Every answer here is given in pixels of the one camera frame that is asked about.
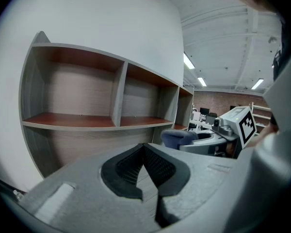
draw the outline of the ceiling light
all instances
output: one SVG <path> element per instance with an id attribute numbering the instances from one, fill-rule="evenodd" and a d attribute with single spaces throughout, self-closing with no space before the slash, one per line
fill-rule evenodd
<path id="1" fill-rule="evenodd" d="M 198 78 L 198 81 L 200 81 L 202 86 L 207 86 L 203 78 Z"/>
<path id="2" fill-rule="evenodd" d="M 259 79 L 256 82 L 256 84 L 251 88 L 251 90 L 255 90 L 263 81 L 264 81 L 264 79 Z"/>
<path id="3" fill-rule="evenodd" d="M 183 61 L 184 61 L 184 64 L 186 64 L 186 66 L 187 66 L 189 69 L 195 69 L 194 65 L 193 65 L 192 62 L 189 60 L 189 58 L 185 55 L 185 53 L 183 53 Z"/>

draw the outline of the blue cushion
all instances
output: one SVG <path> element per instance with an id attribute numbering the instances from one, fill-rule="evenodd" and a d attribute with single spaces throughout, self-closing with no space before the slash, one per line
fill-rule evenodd
<path id="1" fill-rule="evenodd" d="M 188 145 L 194 140 L 198 140 L 198 135 L 192 131 L 164 130 L 161 138 L 166 147 L 179 150 L 181 145 Z"/>

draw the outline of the wooden shelf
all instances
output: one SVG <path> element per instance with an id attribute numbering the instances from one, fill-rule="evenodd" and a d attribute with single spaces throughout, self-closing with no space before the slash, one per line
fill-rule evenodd
<path id="1" fill-rule="evenodd" d="M 263 118 L 263 119 L 268 119 L 268 120 L 271 120 L 270 117 L 268 116 L 261 116 L 261 115 L 257 115 L 257 114 L 252 114 L 254 117 L 259 117 L 259 118 Z"/>
<path id="2" fill-rule="evenodd" d="M 121 126 L 116 127 L 108 116 L 79 116 L 59 113 L 41 113 L 23 121 L 23 125 L 47 130 L 63 131 L 116 131 L 142 129 L 172 124 L 158 117 L 127 116 L 121 118 Z"/>
<path id="3" fill-rule="evenodd" d="M 41 113 L 23 121 L 23 125 L 41 129 L 59 130 L 61 127 L 108 128 L 115 127 L 108 116 L 80 116 L 59 113 Z"/>
<path id="4" fill-rule="evenodd" d="M 183 125 L 178 125 L 178 124 L 175 124 L 174 125 L 174 129 L 175 130 L 186 130 L 188 127 L 186 126 L 183 126 Z"/>
<path id="5" fill-rule="evenodd" d="M 271 108 L 263 107 L 263 106 L 258 106 L 258 105 L 253 105 L 253 108 L 263 110 L 263 111 L 271 111 Z"/>
<path id="6" fill-rule="evenodd" d="M 140 126 L 139 128 L 157 127 L 173 124 L 158 117 L 152 116 L 123 116 L 121 117 L 121 127 Z"/>
<path id="7" fill-rule="evenodd" d="M 263 128 L 266 127 L 264 124 L 259 124 L 259 123 L 256 123 L 256 126 L 258 126 L 258 127 L 263 127 Z"/>
<path id="8" fill-rule="evenodd" d="M 25 58 L 19 107 L 41 175 L 114 147 L 159 143 L 174 123 L 187 129 L 194 91 L 152 69 L 101 50 L 51 43 L 38 32 Z"/>

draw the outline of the white wall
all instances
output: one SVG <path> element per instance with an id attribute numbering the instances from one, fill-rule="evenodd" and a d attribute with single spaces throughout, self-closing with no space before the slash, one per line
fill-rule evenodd
<path id="1" fill-rule="evenodd" d="M 38 31 L 51 42 L 108 51 L 183 79 L 180 18 L 168 0 L 13 0 L 0 18 L 0 178 L 25 191 L 42 180 L 18 112 L 21 70 Z"/>

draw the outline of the ceiling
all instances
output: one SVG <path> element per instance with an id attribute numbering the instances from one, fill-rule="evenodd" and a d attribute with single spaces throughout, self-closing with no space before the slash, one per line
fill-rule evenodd
<path id="1" fill-rule="evenodd" d="M 184 86 L 255 95 L 268 89 L 281 42 L 275 14 L 257 12 L 238 0 L 170 1 L 179 10 L 184 51 L 195 66 L 194 70 L 184 66 Z M 264 82 L 251 90 L 259 78 Z"/>

